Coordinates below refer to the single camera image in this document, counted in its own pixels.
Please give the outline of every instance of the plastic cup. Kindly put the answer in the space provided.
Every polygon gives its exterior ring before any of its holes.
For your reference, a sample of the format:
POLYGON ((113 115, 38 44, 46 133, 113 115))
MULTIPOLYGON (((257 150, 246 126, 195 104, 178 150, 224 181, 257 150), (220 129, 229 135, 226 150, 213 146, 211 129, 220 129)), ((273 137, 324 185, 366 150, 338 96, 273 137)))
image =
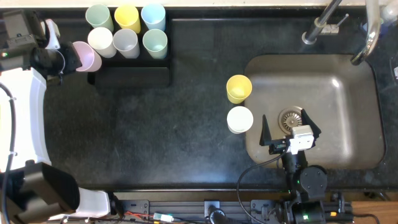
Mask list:
POLYGON ((113 45, 125 58, 139 56, 137 34, 131 29, 121 29, 113 36, 113 45))
POLYGON ((141 31, 138 10, 132 5, 118 7, 114 12, 114 19, 122 29, 131 29, 137 34, 141 31))
POLYGON ((166 10, 161 4, 149 4, 141 10, 142 20, 148 29, 166 29, 166 10))
POLYGON ((235 106, 229 111, 226 121, 232 133, 241 134, 253 125, 253 114, 244 106, 235 106))
POLYGON ((251 93, 250 79, 244 75, 234 75, 226 83, 226 93, 231 103, 242 103, 251 93))
POLYGON ((86 20, 94 28, 105 27, 113 32, 113 22, 108 7, 97 4, 86 11, 86 20))
POLYGON ((144 47, 153 58, 165 58, 167 56, 167 35, 159 29, 148 30, 142 38, 144 47))
POLYGON ((83 41, 76 41, 73 43, 77 54, 80 57, 82 66, 76 68, 78 72, 95 72, 101 68, 101 56, 95 52, 87 43, 83 41))
POLYGON ((88 34, 88 44, 102 57, 111 58, 116 54, 112 40, 112 32, 105 27, 95 28, 88 34))

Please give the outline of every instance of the wall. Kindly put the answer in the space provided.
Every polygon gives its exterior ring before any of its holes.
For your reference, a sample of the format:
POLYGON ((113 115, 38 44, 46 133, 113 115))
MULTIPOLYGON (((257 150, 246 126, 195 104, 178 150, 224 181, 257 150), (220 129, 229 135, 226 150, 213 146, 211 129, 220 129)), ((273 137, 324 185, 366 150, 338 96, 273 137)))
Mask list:
MULTIPOLYGON (((143 6, 157 2, 165 6, 326 6, 331 0, 0 0, 0 7, 89 7, 93 4, 143 6)), ((390 0, 379 0, 386 4, 390 0)), ((364 0, 343 0, 342 6, 363 6, 364 0)))

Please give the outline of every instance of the sink drain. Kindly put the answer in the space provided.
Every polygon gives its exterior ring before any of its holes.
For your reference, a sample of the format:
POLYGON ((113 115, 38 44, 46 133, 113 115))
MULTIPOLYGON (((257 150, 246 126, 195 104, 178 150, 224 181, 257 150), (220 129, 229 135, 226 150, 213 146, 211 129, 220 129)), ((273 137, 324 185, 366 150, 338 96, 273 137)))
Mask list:
POLYGON ((284 133, 290 134, 292 128, 303 125, 301 110, 298 106, 291 106, 280 112, 278 122, 284 133))

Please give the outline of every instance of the chrome faucet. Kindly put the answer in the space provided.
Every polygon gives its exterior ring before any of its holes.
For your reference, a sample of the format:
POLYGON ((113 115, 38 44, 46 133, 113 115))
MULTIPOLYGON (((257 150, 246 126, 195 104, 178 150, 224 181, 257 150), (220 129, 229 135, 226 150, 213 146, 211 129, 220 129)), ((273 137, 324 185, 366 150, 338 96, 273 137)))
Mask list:
MULTIPOLYGON (((336 10, 341 1, 342 0, 332 0, 332 2, 323 11, 322 15, 314 20, 310 30, 303 33, 302 40, 304 43, 314 44, 317 41, 318 35, 321 34, 323 28, 326 26, 327 20, 336 10)), ((359 65, 370 55, 379 38, 380 10, 378 0, 366 0, 366 14, 368 17, 368 36, 366 37, 365 46, 360 49, 359 53, 351 58, 351 63, 353 65, 359 65)))

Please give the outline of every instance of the sink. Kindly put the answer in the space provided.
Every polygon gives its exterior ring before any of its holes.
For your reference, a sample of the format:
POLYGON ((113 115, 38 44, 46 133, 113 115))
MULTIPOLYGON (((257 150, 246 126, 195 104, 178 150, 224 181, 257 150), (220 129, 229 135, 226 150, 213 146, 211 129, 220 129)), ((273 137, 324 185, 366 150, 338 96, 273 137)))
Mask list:
MULTIPOLYGON (((305 152, 309 164, 329 169, 370 169, 384 156, 384 140, 371 67, 354 66, 352 55, 262 55, 245 75, 252 82, 245 106, 254 116, 246 149, 257 163, 269 160, 259 145, 262 115, 273 139, 301 125, 300 108, 322 130, 316 146, 305 152)), ((269 164, 276 167, 276 162, 269 164)))

